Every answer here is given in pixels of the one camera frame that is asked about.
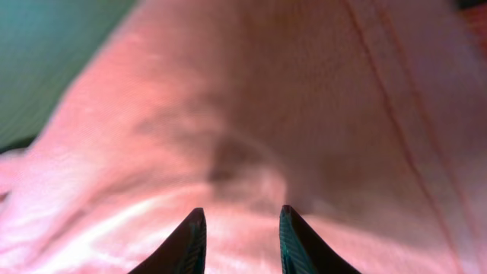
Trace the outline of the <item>orange polo shirt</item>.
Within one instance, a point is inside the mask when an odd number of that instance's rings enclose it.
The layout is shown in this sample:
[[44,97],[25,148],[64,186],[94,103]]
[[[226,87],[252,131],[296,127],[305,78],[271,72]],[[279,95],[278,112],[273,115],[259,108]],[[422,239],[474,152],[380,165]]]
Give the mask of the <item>orange polo shirt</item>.
[[364,273],[486,271],[486,60],[448,1],[142,1],[1,159],[3,273],[124,273],[195,208],[278,273],[289,204]]

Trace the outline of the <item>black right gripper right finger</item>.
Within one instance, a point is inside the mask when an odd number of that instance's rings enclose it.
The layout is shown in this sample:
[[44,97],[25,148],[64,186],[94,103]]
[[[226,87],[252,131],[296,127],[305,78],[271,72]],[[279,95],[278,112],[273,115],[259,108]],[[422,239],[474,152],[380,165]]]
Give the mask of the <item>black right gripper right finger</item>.
[[290,205],[280,212],[279,243],[283,274],[360,274]]

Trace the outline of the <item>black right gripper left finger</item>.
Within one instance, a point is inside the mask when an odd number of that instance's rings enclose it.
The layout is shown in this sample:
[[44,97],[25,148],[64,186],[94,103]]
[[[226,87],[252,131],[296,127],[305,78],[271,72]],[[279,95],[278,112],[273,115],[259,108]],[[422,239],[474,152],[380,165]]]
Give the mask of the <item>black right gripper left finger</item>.
[[203,274],[207,226],[203,208],[194,208],[167,239],[129,274]]

